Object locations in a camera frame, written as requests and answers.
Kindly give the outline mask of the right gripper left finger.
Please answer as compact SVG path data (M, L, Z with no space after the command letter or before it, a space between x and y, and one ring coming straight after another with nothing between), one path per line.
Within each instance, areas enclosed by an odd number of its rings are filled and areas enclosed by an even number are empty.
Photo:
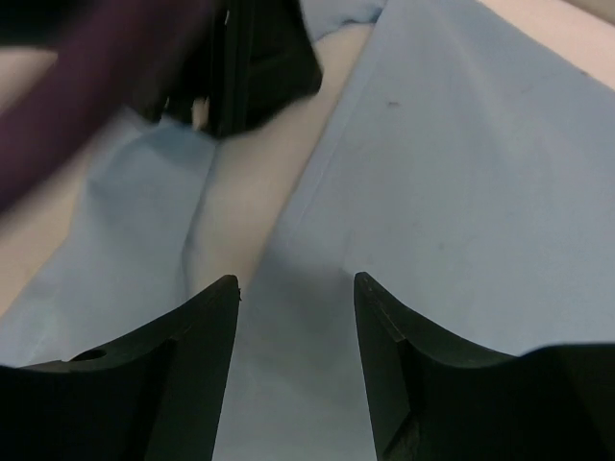
M225 276L70 361L1 370L5 460L209 460L240 289Z

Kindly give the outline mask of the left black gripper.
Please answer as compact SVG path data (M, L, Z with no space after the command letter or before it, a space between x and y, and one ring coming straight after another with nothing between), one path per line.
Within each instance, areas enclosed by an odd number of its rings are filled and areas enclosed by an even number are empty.
M299 2L225 1L170 84L133 108L150 123L168 116L191 125L193 105L203 100L200 130L223 139L316 94L322 79Z

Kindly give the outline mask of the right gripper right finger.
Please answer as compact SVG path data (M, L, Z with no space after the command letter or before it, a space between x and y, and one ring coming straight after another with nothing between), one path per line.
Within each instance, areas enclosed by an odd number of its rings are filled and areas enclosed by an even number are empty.
M470 342L354 280L360 358L380 460L610 460L614 348L521 356Z

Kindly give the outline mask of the light blue pillowcase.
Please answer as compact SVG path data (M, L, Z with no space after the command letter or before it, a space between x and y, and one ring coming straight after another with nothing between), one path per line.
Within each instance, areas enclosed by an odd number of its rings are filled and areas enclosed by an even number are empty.
M68 359L191 294L221 144L125 113L1 360ZM352 281L510 353L614 338L614 93L475 1L391 1L250 282L214 456L371 460Z

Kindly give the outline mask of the white pillow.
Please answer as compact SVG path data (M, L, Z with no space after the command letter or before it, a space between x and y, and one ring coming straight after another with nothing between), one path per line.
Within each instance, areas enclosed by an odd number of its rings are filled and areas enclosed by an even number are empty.
M354 24L318 40L319 92L219 146L186 244L189 294L224 275L249 284L372 30Z

